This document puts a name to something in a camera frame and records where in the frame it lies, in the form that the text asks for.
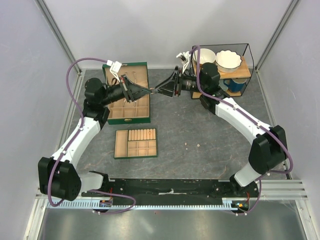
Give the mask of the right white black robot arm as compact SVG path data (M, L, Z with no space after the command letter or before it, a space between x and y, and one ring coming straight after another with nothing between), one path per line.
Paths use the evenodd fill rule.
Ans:
M287 148L285 130L258 120L219 87L220 73L214 63L206 62L196 75L184 74L176 67L169 78L155 87L154 92L168 97L179 96L181 91L200 92L200 101L205 109L227 121L251 144L248 163L230 179L229 191L235 197L242 196L247 186L264 175L275 172L275 167L284 161L293 160Z

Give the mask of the green jewelry tray insert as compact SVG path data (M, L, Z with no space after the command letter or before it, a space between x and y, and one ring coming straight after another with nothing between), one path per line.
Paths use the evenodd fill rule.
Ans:
M156 128L121 129L115 132L114 159L156 158Z

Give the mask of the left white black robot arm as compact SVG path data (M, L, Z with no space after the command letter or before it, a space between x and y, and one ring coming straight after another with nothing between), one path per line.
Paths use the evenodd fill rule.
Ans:
M51 206L60 205L53 198L73 201L80 193L90 190L99 197L109 193L110 185L104 181L105 175L96 171L78 174L78 162L89 143L107 123L109 104L119 100L134 102L153 92L153 89L132 82L126 75L122 75L114 85L103 83L98 78L86 81L77 127L51 157L42 157L38 162L40 192L48 196Z

